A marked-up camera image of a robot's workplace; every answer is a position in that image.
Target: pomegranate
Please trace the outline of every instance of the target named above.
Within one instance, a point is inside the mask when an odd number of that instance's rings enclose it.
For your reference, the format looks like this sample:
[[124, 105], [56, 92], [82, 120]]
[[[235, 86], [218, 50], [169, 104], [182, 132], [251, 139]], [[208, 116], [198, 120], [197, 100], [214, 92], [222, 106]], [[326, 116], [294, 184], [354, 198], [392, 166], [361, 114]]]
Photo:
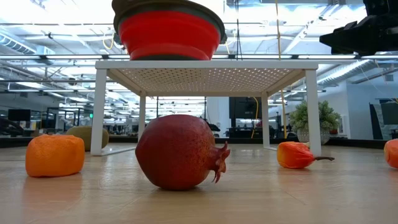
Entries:
[[314, 157], [308, 146], [299, 142], [283, 142], [278, 146], [277, 160], [285, 168], [304, 169], [314, 161], [324, 159], [335, 160], [333, 157]]
[[189, 115], [170, 115], [152, 120], [137, 148], [138, 163], [147, 178], [167, 190], [188, 190], [202, 183], [211, 170], [216, 183], [226, 172], [227, 142], [215, 147], [207, 123]]

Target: small white table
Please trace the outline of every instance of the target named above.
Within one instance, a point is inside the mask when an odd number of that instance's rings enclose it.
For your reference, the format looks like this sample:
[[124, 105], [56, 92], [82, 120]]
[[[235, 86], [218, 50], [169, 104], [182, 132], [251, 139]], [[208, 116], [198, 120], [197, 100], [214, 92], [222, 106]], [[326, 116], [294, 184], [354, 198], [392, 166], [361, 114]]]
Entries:
[[96, 63], [91, 154], [104, 156], [127, 150], [109, 152], [101, 148], [106, 93], [106, 77], [122, 84], [141, 97], [139, 131], [145, 128], [147, 96], [256, 96], [262, 103], [262, 135], [264, 148], [269, 144], [268, 97], [307, 79], [308, 125], [310, 147], [321, 154], [316, 62], [247, 60], [247, 61], [100, 61]]

